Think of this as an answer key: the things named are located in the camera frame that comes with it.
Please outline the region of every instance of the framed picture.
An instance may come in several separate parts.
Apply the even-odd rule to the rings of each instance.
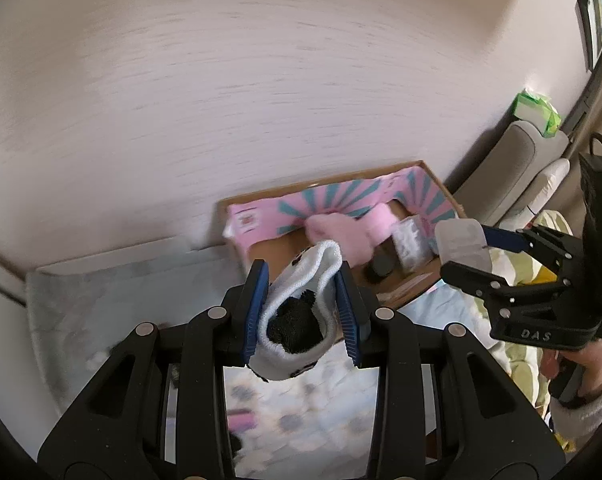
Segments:
[[[584,28],[588,68],[593,70],[602,51],[602,0],[577,0]]]

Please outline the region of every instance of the white fuzzy sleeve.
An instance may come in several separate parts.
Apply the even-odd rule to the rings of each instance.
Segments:
[[[602,394],[593,402],[575,410],[564,408],[558,400],[551,399],[550,412],[556,433],[566,439],[575,440],[579,448],[602,422]]]

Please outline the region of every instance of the wall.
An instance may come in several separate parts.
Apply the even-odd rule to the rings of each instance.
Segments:
[[[0,0],[0,257],[174,234],[221,198],[425,159],[588,74],[576,0]]]

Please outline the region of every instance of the gray cloth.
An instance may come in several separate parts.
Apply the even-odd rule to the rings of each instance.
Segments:
[[[64,412],[110,349],[143,321],[187,323],[244,281],[226,247],[162,256],[85,274],[28,274],[34,354]]]

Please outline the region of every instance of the blue gripper pad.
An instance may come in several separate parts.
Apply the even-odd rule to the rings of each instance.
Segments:
[[[341,320],[341,329],[345,339],[345,348],[348,356],[355,366],[361,364],[361,352],[359,351],[359,325],[354,316],[354,311],[348,296],[341,269],[334,275],[334,288],[336,291],[337,310]]]
[[[257,323],[259,321],[259,314],[261,313],[261,307],[265,303],[265,299],[268,297],[268,285],[270,280],[270,273],[268,271],[268,264],[263,262],[259,268],[259,273],[256,277],[256,283],[254,285],[254,291],[252,292],[252,298],[250,300],[250,306],[245,314],[245,335],[243,337],[243,363],[246,365],[250,361],[250,357],[254,355],[257,348]],[[248,274],[246,285],[251,281],[251,276]]]

